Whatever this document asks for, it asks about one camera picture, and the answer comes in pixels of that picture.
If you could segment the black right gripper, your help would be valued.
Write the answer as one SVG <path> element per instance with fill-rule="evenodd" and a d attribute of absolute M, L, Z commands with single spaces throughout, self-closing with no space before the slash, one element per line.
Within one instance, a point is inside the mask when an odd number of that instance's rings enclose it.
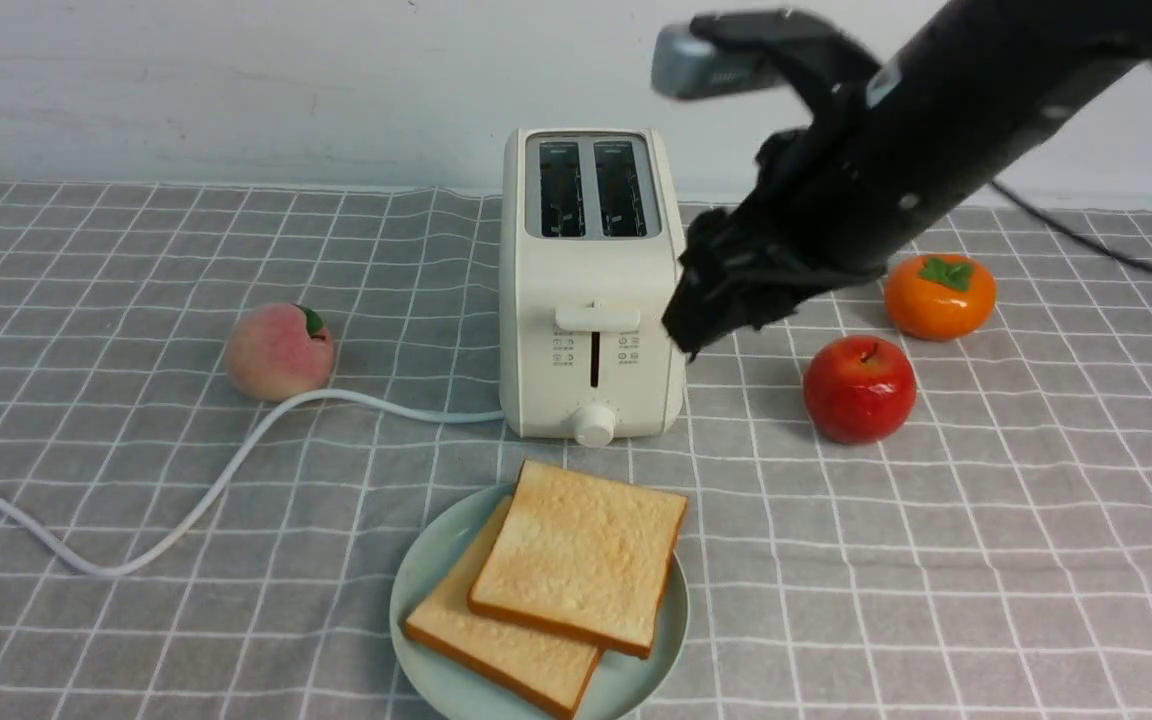
<path fill-rule="evenodd" d="M 756 150 L 755 188 L 738 209 L 704 211 L 687 229 L 662 324 L 690 359 L 733 332 L 785 319 L 801 301 L 886 273 L 884 262 L 838 258 L 844 213 L 814 191 L 810 150 L 805 127 L 773 132 Z"/>

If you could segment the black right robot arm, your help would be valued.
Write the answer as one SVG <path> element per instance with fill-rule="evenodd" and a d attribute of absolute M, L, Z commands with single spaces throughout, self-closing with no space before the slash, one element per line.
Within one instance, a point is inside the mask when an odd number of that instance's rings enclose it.
<path fill-rule="evenodd" d="M 813 12 L 664 26 L 652 88 L 696 101 L 787 85 L 812 123 L 773 132 L 753 188 L 685 233 L 664 310 L 680 351 L 867 285 L 961 200 L 1152 63 L 1152 1 L 948 1 L 888 60 Z"/>

